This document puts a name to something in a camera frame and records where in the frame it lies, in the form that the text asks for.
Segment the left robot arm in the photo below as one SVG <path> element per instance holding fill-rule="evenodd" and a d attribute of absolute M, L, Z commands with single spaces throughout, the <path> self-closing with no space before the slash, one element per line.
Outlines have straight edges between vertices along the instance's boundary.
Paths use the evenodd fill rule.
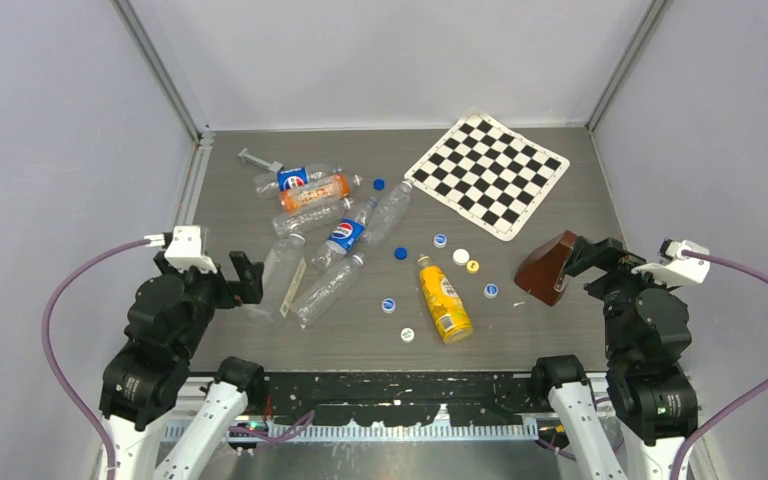
<path fill-rule="evenodd" d="M 137 289 L 127 314 L 127 341 L 103 372 L 100 397 L 102 424 L 112 442 L 105 457 L 117 478 L 196 479 L 234 420 L 265 405 L 263 367 L 229 356 L 183 436 L 164 459 L 158 457 L 191 360 L 215 313 L 262 299 L 263 263 L 241 251 L 229 257 L 235 281 L 221 270 L 179 271 L 157 253 L 159 275 Z"/>

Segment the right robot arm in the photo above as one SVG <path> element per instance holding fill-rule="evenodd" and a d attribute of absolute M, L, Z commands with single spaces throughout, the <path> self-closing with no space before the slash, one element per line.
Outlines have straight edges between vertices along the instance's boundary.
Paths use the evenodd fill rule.
<path fill-rule="evenodd" d="M 584 478 L 687 478 L 688 461 L 676 456 L 697 429 L 698 403 L 679 365 L 692 342 L 688 307 L 673 292 L 704 281 L 710 264 L 696 256 L 707 251 L 667 239 L 660 262 L 651 263 L 619 240 L 591 242 L 565 231 L 518 268 L 516 285 L 549 306 L 560 300 L 568 278 L 591 268 L 602 272 L 585 290 L 603 305 L 607 403 L 620 422 L 626 459 L 615 455 L 576 356 L 538 359 L 528 387 L 537 406 L 558 415 Z"/>

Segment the white bottle cap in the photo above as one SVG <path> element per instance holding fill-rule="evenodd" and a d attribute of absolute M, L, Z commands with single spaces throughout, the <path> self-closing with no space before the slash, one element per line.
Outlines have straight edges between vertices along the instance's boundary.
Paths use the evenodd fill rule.
<path fill-rule="evenodd" d="M 452 261 L 455 265 L 466 266 L 470 260 L 470 253 L 464 248 L 455 249 L 452 253 Z"/>

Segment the clear ribbed plastic bottle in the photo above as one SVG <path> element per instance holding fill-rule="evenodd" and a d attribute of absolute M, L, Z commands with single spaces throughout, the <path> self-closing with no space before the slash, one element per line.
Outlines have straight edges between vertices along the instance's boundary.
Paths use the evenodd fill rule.
<path fill-rule="evenodd" d="M 299 325 L 306 329 L 321 318 L 357 282 L 365 263 L 366 255 L 356 253 L 329 267 L 292 303 L 291 312 Z"/>

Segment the clear square labelled bottle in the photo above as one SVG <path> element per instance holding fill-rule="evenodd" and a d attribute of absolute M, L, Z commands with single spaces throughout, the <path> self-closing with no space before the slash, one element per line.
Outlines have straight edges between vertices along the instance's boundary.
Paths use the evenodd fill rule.
<path fill-rule="evenodd" d="M 286 319 L 306 270 L 305 243 L 302 234 L 291 233 L 272 246 L 265 260 L 261 302 L 244 307 L 252 321 L 280 325 Z"/>

